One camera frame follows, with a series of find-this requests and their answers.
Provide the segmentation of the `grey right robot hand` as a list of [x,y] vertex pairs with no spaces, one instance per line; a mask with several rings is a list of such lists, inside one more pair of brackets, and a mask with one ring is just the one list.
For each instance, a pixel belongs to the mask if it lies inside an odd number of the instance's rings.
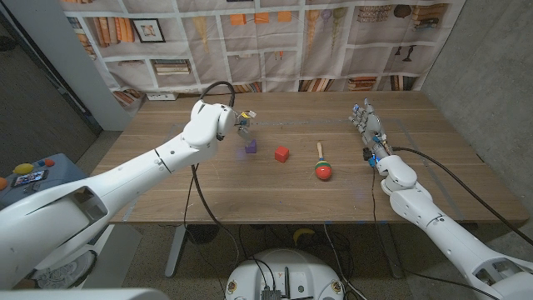
[[354,105],[352,115],[348,119],[361,134],[361,139],[365,145],[362,150],[363,159],[371,167],[375,167],[380,160],[392,154],[380,118],[367,99],[365,99],[363,106]]

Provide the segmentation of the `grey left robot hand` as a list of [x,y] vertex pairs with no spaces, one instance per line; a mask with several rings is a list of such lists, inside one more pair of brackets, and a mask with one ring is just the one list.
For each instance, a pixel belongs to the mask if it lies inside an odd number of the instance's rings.
[[252,120],[257,116],[252,110],[241,112],[237,116],[236,126],[238,135],[245,141],[245,146],[249,147],[252,143],[252,134],[249,130]]

